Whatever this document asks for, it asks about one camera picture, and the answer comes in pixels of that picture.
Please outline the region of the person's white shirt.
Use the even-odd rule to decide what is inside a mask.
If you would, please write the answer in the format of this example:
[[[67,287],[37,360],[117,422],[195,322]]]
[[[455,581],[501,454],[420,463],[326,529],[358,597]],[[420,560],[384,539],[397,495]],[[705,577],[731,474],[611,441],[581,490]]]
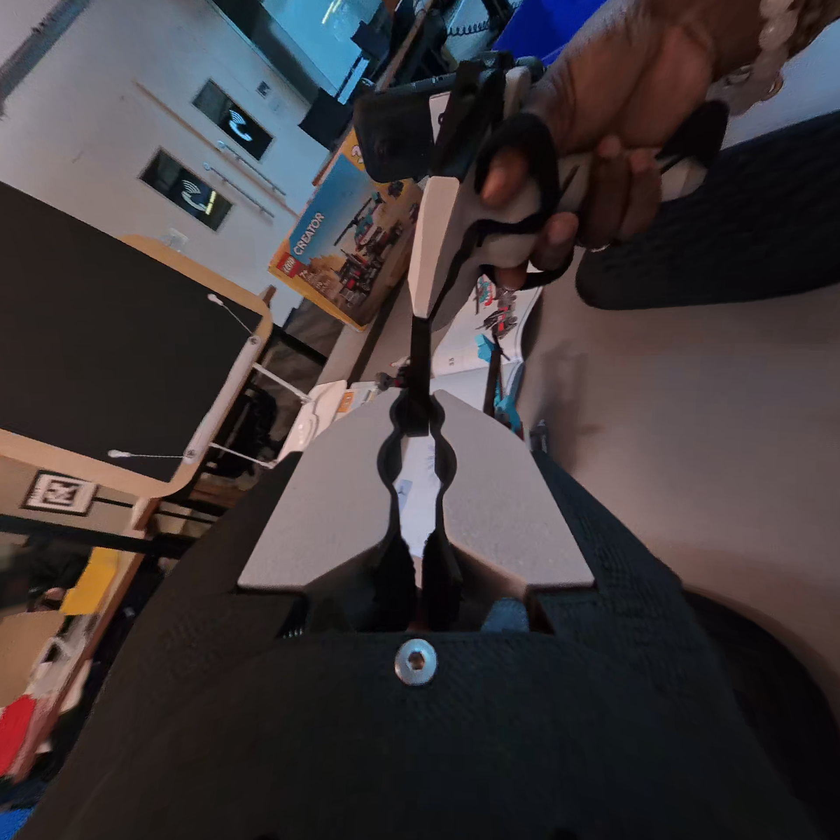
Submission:
[[[839,110],[839,22],[789,60],[781,78],[771,98],[730,120],[724,149]]]

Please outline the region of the dark grey case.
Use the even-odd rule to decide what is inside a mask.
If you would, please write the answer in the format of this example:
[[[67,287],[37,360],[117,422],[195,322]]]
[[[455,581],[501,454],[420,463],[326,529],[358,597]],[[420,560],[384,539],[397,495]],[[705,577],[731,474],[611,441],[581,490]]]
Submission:
[[[341,103],[323,88],[299,122],[299,129],[325,150],[335,152],[343,140],[353,117],[353,105]]]

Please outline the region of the closed instruction booklet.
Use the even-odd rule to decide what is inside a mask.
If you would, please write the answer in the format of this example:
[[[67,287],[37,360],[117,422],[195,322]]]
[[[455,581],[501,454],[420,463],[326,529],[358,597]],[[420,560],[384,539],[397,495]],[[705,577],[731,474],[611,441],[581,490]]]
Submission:
[[[337,422],[352,413],[352,411],[367,403],[371,403],[380,394],[391,389],[392,385],[381,381],[360,381],[352,384],[344,390],[343,395],[339,399],[333,421]]]

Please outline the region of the blue plastic bin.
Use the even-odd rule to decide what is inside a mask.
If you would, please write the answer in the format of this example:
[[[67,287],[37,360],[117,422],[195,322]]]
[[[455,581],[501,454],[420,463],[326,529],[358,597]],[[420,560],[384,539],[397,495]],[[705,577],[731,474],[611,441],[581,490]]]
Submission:
[[[508,51],[515,58],[536,56],[547,67],[604,4],[605,1],[523,1],[492,48]]]

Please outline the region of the black white marker tag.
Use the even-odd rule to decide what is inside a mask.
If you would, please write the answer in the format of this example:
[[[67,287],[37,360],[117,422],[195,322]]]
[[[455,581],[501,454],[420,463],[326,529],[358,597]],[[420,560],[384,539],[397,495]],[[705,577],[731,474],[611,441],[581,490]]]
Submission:
[[[95,482],[38,469],[19,507],[22,510],[86,517],[97,498]]]

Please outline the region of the teal brick helicopter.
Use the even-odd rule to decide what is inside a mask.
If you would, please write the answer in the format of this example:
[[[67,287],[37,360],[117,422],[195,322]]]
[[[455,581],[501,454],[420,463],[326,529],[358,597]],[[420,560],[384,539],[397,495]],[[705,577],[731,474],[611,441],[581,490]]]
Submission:
[[[518,412],[518,397],[524,373],[524,361],[511,361],[499,339],[481,334],[477,338],[478,357],[488,363],[482,412],[512,431],[532,452],[548,455],[549,432],[543,420],[533,429],[526,427]]]

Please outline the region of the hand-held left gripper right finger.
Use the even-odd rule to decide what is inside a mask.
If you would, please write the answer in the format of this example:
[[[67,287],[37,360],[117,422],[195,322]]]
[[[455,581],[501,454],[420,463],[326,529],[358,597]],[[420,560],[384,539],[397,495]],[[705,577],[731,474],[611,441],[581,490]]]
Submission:
[[[440,482],[423,552],[430,629],[485,618],[509,600],[526,613],[538,594],[587,592],[595,576],[527,446],[451,393],[431,395]]]

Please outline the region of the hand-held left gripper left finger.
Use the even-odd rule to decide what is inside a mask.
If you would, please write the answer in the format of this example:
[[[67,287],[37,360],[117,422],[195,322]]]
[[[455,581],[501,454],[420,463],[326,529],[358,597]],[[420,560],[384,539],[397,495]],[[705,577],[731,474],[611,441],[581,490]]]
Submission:
[[[406,392],[384,392],[301,454],[238,587],[303,600],[307,632],[402,632],[415,570],[393,483],[402,468]]]

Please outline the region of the large wall screen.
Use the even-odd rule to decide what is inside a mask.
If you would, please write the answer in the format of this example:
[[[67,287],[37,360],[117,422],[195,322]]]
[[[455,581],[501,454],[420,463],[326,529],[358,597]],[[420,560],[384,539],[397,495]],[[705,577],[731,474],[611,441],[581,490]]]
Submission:
[[[340,104],[376,83],[415,23],[420,2],[212,1],[307,104]]]

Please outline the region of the dark glowing wall sign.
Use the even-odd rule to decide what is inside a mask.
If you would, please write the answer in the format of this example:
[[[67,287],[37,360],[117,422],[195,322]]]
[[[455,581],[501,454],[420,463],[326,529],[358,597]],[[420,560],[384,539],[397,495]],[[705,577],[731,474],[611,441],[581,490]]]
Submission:
[[[203,84],[192,105],[251,158],[263,159],[274,136],[213,79]]]
[[[214,233],[233,208],[222,193],[163,149],[154,153],[140,180]]]

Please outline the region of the open instruction booklet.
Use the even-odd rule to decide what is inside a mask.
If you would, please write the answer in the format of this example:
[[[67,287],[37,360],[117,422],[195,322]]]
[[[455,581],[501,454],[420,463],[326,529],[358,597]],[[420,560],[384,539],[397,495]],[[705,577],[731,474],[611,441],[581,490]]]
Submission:
[[[542,295],[541,288],[497,290],[479,279],[465,306],[450,323],[432,357],[431,390],[444,390],[482,410],[488,363],[478,357],[477,338],[499,339],[510,361],[524,361],[522,348],[528,320]],[[422,558],[434,529],[434,501],[440,489],[435,473],[432,437],[403,440],[402,470],[395,479],[402,538],[415,560]]]

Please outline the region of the person's right hand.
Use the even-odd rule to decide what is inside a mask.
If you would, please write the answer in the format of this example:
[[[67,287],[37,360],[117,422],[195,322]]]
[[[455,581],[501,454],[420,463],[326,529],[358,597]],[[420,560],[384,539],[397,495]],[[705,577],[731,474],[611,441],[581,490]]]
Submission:
[[[562,158],[592,153],[579,216],[556,213],[519,266],[496,269],[516,290],[527,268],[562,268],[574,247],[602,249],[643,233],[661,203],[655,153],[701,105],[713,81],[750,63],[763,27],[758,1],[629,2],[600,10],[529,91],[521,112]]]

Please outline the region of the red cloth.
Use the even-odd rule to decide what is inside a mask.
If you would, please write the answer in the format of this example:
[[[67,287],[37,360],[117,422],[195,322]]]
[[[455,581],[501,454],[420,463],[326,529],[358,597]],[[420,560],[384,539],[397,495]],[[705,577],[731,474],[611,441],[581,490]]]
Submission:
[[[22,695],[1,711],[1,778],[9,774],[26,739],[37,700]]]

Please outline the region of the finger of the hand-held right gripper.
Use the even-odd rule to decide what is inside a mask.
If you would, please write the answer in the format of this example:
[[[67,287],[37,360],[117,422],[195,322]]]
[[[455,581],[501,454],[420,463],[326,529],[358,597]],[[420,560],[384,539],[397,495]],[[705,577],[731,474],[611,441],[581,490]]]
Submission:
[[[433,175],[427,179],[415,225],[408,286],[413,315],[451,322],[466,305],[480,277],[470,226],[486,215],[473,179]]]

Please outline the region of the black panel wooden frame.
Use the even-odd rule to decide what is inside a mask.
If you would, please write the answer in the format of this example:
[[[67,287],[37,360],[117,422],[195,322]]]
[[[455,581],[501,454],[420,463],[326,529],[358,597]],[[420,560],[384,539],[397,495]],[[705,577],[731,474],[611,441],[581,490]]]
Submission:
[[[1,190],[2,456],[136,497],[196,474],[273,328],[254,293]]]

